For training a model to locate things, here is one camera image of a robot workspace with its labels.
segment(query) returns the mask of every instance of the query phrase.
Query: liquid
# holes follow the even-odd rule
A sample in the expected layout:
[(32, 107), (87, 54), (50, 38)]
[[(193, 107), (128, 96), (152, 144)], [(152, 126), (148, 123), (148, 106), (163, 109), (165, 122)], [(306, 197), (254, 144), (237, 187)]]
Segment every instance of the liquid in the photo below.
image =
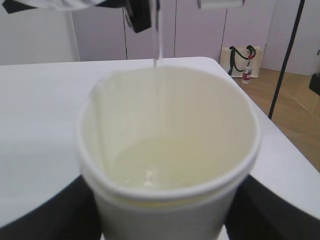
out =
[(125, 149), (112, 164), (109, 177), (117, 184), (135, 189), (172, 190), (208, 182), (225, 172), (217, 164), (216, 151), (196, 142), (155, 137)]
[(162, 1), (152, 0), (151, 4), (151, 22), (152, 38), (154, 48), (153, 66), (156, 68), (161, 64), (163, 58), (163, 33), (162, 33)]

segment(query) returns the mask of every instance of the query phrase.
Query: bag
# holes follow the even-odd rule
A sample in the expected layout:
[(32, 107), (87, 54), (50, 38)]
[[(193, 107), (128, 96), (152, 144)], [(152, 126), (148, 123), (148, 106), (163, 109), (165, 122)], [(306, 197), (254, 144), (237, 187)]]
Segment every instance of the bag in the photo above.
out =
[(248, 65), (248, 56), (251, 54), (251, 48), (255, 50), (255, 56), (250, 63), (250, 66), (252, 67), (251, 78), (258, 78), (263, 55), (262, 49), (259, 46), (252, 47), (249, 45), (247, 47), (223, 47), (220, 56), (221, 67), (229, 73), (231, 77), (242, 78), (243, 70)]

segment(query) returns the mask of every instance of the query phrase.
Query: wooden floor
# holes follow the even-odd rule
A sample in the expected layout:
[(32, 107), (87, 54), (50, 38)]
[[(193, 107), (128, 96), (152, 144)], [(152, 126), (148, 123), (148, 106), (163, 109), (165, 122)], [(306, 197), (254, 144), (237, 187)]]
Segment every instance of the wooden floor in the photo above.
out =
[[(278, 71), (261, 69), (249, 84), (235, 81), (249, 97), (269, 113)], [(286, 73), (272, 121), (320, 172), (320, 97), (309, 89), (310, 77)]]

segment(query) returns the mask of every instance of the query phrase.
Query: white paper cup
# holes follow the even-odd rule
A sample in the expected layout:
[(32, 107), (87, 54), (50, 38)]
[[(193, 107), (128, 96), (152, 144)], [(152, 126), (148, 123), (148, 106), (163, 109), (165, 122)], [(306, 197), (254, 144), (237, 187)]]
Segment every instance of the white paper cup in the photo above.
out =
[[(112, 181), (103, 159), (113, 161), (129, 146), (156, 136), (192, 138), (212, 149), (219, 145), (219, 172), (177, 189), (128, 188)], [(213, 240), (255, 162), (260, 127), (249, 98), (234, 84), (194, 69), (160, 67), (99, 82), (80, 113), (76, 140), (80, 171), (94, 192), (106, 239)], [(199, 169), (203, 175), (215, 172), (201, 159), (194, 162), (193, 182), (202, 177)]]

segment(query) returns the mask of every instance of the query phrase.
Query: metal stand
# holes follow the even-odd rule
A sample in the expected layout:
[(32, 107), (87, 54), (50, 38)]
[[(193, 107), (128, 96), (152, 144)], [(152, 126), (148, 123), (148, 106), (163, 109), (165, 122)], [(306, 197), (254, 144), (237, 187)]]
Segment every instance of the metal stand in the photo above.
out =
[(281, 84), (282, 84), (282, 80), (284, 79), (284, 74), (285, 74), (285, 71), (286, 71), (288, 60), (289, 60), (292, 48), (294, 46), (294, 42), (295, 42), (295, 38), (296, 38), (297, 31), (298, 31), (298, 26), (299, 26), (299, 23), (300, 23), (300, 19), (301, 19), (301, 15), (302, 15), (302, 11), (304, 9), (304, 6), (305, 6), (305, 0), (300, 0), (300, 5), (299, 5), (298, 12), (296, 14), (295, 22), (294, 22), (294, 25), (293, 25), (293, 30), (292, 30), (289, 46), (288, 46), (288, 49), (286, 51), (286, 54), (285, 54), (285, 57), (284, 57), (284, 60), (283, 60), (283, 64), (282, 64), (282, 68), (281, 68), (281, 72), (280, 72), (280, 76), (279, 76), (279, 80), (278, 80), (278, 83), (276, 85), (276, 89), (275, 89), (275, 92), (274, 92), (273, 100), (272, 100), (272, 103), (271, 103), (270, 112), (269, 112), (269, 116), (268, 116), (269, 119), (272, 118), (272, 115), (273, 115), (274, 110), (275, 110), (276, 102), (277, 102), (279, 91), (280, 91)]

